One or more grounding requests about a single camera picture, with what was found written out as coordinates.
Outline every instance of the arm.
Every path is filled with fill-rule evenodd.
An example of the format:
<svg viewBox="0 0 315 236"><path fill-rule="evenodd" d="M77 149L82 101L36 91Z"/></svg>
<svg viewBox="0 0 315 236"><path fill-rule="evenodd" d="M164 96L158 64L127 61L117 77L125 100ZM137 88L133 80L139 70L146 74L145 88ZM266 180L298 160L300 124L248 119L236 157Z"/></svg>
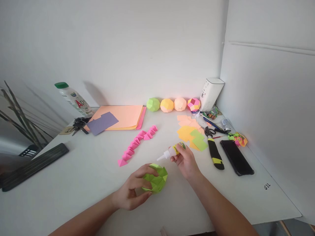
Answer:
<svg viewBox="0 0 315 236"><path fill-rule="evenodd" d="M157 171L150 168L149 165L141 166L130 175L119 190L81 212L49 236L95 235L105 221L118 209L133 210L143 204L152 195L152 192L148 191L137 196L135 189L139 187L152 189L151 183L142 179L146 173L158 176Z"/></svg>
<svg viewBox="0 0 315 236"><path fill-rule="evenodd" d="M188 180L206 209L210 220L220 236L258 236L253 226L200 172L192 151L177 145L179 155L171 157Z"/></svg>

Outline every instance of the green lid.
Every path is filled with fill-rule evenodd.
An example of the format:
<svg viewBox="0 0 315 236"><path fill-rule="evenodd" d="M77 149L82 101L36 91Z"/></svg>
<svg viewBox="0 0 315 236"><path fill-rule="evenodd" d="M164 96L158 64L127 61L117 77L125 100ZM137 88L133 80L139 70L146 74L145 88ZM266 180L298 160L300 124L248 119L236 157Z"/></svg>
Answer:
<svg viewBox="0 0 315 236"><path fill-rule="evenodd" d="M56 86L58 89L64 89L64 88L69 87L69 85L68 85L66 82L59 82L59 83L56 83L55 86Z"/></svg>

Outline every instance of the smartphone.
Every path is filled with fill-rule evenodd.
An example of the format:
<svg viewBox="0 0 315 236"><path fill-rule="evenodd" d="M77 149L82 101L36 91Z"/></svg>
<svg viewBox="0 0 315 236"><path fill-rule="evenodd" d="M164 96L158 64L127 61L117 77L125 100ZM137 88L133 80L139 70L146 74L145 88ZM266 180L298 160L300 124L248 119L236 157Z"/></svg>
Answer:
<svg viewBox="0 0 315 236"><path fill-rule="evenodd" d="M220 144L238 176L254 174L253 169L233 140L222 140Z"/></svg>

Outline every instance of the green paper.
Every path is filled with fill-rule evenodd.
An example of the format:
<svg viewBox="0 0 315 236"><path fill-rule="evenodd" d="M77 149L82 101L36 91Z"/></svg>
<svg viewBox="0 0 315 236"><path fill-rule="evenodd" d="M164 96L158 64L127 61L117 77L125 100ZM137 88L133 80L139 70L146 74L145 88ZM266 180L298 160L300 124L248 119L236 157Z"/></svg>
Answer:
<svg viewBox="0 0 315 236"><path fill-rule="evenodd" d="M145 174L145 176L143 176L143 179L149 181L152 185L152 189L147 189L147 188L142 188L144 191L152 191L153 193L159 193L166 182L167 179L167 171L165 169L165 167L160 167L157 164L151 164L150 165L151 168L155 169L158 173L158 177L151 175L151 174Z"/></svg>
<svg viewBox="0 0 315 236"><path fill-rule="evenodd" d="M207 147L208 147L208 144L205 143L202 139L200 138L194 138L193 139L193 143L197 146L197 148L200 150L200 151L203 151L205 150Z"/></svg>
<svg viewBox="0 0 315 236"><path fill-rule="evenodd" d="M191 135L191 136L194 136L194 137L196 137L196 138L198 138L198 139L201 139L201 140L204 139L204 136L203 136L198 130L196 130L196 129L194 129L193 131L191 131L190 135Z"/></svg>

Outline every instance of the white bottle cap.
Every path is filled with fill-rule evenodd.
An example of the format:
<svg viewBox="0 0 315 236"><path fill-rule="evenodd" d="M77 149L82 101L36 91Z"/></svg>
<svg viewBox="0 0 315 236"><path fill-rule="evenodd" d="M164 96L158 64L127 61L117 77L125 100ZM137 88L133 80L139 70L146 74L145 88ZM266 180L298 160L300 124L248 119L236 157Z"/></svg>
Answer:
<svg viewBox="0 0 315 236"><path fill-rule="evenodd" d="M164 154L163 154L162 156L160 156L160 157L157 159L157 161L162 160L163 158L167 159L167 158L170 158L170 157L171 157L171 154L170 154L170 152L167 150L167 151L164 152Z"/></svg>

